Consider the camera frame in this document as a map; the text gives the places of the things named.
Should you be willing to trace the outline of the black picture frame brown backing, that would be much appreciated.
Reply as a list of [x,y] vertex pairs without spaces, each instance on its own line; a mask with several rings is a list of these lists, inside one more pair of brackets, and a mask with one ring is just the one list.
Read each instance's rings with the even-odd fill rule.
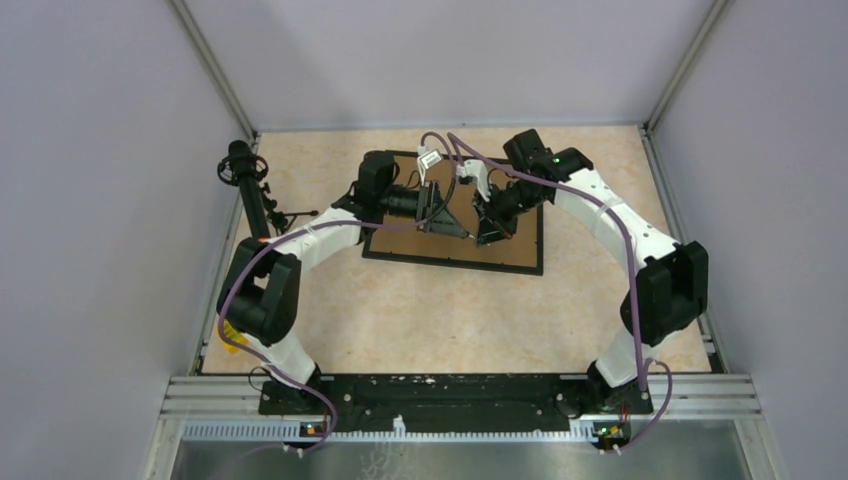
[[[478,217],[472,206],[476,188],[458,184],[450,211],[474,236]],[[544,273],[544,207],[518,218],[510,240],[477,247],[475,239],[460,239],[418,230],[378,230],[367,240],[362,256],[370,260],[541,276]]]

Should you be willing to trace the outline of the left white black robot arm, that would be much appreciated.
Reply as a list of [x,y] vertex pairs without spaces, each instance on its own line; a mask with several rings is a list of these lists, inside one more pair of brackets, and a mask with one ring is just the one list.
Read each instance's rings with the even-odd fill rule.
[[321,397],[312,380],[318,366],[293,331],[302,275],[368,240],[385,228],[386,216],[401,218],[399,230],[470,235],[437,183],[403,187],[398,171],[393,153],[368,152],[351,189],[315,220],[276,238],[247,238],[236,248],[218,299],[219,336],[259,359],[284,384],[283,401],[297,413],[314,410]]

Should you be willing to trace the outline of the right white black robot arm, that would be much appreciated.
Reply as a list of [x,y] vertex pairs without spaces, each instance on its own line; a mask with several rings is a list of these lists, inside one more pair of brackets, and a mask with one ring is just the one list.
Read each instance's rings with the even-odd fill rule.
[[576,148],[555,152],[529,129],[503,149],[509,161],[503,171],[512,180],[476,198],[482,242],[511,237],[519,215],[549,202],[577,219],[627,275],[628,290],[619,308],[622,327],[587,370],[589,404],[612,412],[626,400],[626,386],[644,386],[652,354],[705,312],[707,250],[697,241],[684,244],[656,229]]

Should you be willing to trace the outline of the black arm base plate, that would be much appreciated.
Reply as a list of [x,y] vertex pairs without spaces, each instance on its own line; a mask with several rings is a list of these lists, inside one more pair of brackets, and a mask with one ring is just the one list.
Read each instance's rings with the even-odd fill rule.
[[276,380],[262,385],[262,414],[328,411],[329,400],[338,412],[356,406],[528,406],[536,412],[547,407],[575,417],[620,413],[648,414],[653,403],[636,381],[610,389],[585,374],[315,374],[306,386],[323,396],[295,389]]

